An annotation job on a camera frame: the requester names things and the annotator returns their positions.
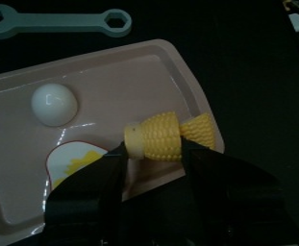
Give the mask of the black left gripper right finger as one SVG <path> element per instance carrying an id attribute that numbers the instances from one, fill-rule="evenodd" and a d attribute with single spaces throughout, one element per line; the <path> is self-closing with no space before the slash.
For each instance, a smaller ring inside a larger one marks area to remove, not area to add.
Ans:
<path id="1" fill-rule="evenodd" d="M 188 139 L 182 163 L 210 246 L 299 246 L 282 185 L 268 171 Z"/>

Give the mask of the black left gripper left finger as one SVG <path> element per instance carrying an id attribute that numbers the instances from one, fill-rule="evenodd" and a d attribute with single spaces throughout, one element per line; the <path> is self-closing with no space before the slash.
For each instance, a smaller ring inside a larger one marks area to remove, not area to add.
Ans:
<path id="1" fill-rule="evenodd" d="M 121 143 L 51 192 L 45 246 L 117 246 L 127 162 Z"/>

